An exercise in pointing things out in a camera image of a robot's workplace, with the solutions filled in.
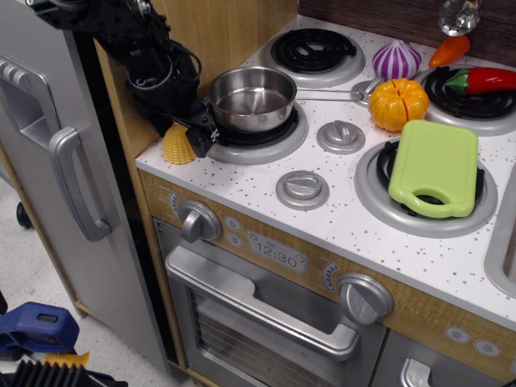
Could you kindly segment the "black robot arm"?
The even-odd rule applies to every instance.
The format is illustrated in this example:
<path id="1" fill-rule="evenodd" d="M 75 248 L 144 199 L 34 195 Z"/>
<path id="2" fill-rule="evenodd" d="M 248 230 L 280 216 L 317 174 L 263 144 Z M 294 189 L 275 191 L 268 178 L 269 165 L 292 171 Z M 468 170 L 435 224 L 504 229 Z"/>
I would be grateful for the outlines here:
<path id="1" fill-rule="evenodd" d="M 171 40 L 165 16 L 149 1 L 30 1 L 35 15 L 56 29 L 92 36 L 127 70 L 127 88 L 142 118 L 159 135 L 174 124 L 203 158 L 218 139 L 208 107 L 198 98 L 202 63 Z"/>

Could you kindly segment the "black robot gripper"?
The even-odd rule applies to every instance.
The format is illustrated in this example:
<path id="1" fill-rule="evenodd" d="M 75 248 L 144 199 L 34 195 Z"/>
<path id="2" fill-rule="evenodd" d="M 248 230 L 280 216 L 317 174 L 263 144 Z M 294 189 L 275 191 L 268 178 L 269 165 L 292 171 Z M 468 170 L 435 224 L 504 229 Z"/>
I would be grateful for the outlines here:
<path id="1" fill-rule="evenodd" d="M 127 88 L 135 106 L 153 129 L 168 129 L 173 123 L 184 123 L 189 129 L 187 140 L 195 155 L 206 157 L 218 141 L 215 122 L 210 122 L 206 106 L 198 98 L 199 73 L 192 60 L 174 60 L 169 73 L 146 80 L 132 74 Z"/>

